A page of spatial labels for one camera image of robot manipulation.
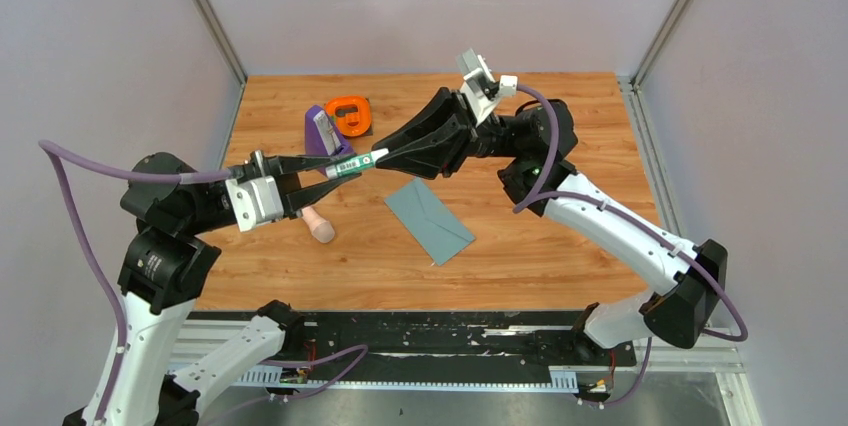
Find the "gray envelope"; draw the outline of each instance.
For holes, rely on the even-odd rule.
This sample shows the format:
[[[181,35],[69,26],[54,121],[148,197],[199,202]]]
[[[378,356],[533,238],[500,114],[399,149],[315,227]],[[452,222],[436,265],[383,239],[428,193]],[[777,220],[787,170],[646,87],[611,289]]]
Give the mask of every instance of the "gray envelope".
[[[471,231],[418,178],[386,198],[386,204],[439,266],[474,241]]]

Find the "envelope flap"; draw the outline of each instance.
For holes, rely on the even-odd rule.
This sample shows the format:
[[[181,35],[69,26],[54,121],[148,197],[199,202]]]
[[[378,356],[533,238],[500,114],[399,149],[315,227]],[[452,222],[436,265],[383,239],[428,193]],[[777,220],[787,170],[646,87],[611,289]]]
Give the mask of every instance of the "envelope flap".
[[[426,218],[437,226],[459,236],[466,241],[474,241],[474,235],[463,225],[442,201],[430,191],[421,179],[413,181],[413,187],[421,202]]]

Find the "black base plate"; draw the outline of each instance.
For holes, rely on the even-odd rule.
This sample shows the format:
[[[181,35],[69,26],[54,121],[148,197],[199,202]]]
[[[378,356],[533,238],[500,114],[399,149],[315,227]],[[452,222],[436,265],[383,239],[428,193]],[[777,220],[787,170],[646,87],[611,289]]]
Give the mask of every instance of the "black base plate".
[[[368,345],[369,354],[345,376],[346,380],[527,384],[549,382],[549,366],[610,364],[608,353],[590,362],[583,362],[575,355],[571,347],[573,335],[567,328],[580,312],[301,311],[301,314],[306,317],[305,338],[315,341],[319,358],[357,344]],[[246,321],[253,314],[196,311],[189,318]],[[509,330],[510,326],[536,328],[515,331],[513,335],[492,334],[492,330]],[[617,366],[636,364],[630,343],[619,345],[615,355]],[[306,348],[275,359],[306,359]],[[309,377],[331,379],[346,364],[348,361],[322,365]]]

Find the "green marker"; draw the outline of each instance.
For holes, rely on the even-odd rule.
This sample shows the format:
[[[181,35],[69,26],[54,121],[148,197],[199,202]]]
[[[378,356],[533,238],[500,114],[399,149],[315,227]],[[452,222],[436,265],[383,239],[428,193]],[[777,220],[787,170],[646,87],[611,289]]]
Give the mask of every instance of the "green marker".
[[[377,160],[387,154],[389,154],[389,150],[383,148],[378,149],[376,151],[371,151],[370,153],[354,156],[350,159],[347,159],[345,161],[342,161],[341,163],[327,168],[327,178],[336,179],[341,176],[347,176],[349,174],[354,174],[360,171],[364,171],[366,169],[373,168],[377,165]]]

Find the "robotic arm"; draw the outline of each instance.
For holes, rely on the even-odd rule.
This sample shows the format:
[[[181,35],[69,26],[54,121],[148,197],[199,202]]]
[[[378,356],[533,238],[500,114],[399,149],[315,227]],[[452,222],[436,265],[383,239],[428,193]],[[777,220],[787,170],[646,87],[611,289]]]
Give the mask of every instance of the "robotic arm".
[[[542,178],[541,198],[528,206],[576,229],[631,267],[647,284],[641,294],[615,304],[589,305],[575,325],[575,346],[586,358],[625,341],[657,336],[680,348],[692,348],[718,303],[715,290],[683,255],[695,255],[723,288],[727,251],[708,240],[701,245],[664,231],[618,203],[565,160],[577,145],[574,121],[566,104],[550,100],[556,124],[541,106],[527,104],[515,115],[491,114],[504,97],[515,94],[517,79],[495,81],[484,59],[472,50],[457,60],[464,73],[459,91],[441,88],[406,125],[374,144],[389,154],[376,167],[426,179],[449,177],[469,156],[511,157],[498,171],[507,196],[524,201],[539,180],[551,148],[555,163]],[[551,144],[553,129],[559,132]],[[655,236],[673,245],[664,248]]]
[[[118,278],[124,296],[126,339],[119,331],[98,387],[87,407],[65,426],[197,424],[230,384],[260,361],[302,343],[303,317],[272,301],[244,330],[197,363],[165,375],[171,350],[206,276],[221,250],[196,235],[237,224],[250,231],[298,217],[333,189],[356,178],[344,176],[301,187],[298,173],[325,168],[336,158],[273,156],[255,151],[231,178],[208,184],[130,181],[121,207],[136,217]],[[137,173],[186,174],[194,170],[169,153],[142,159]]]

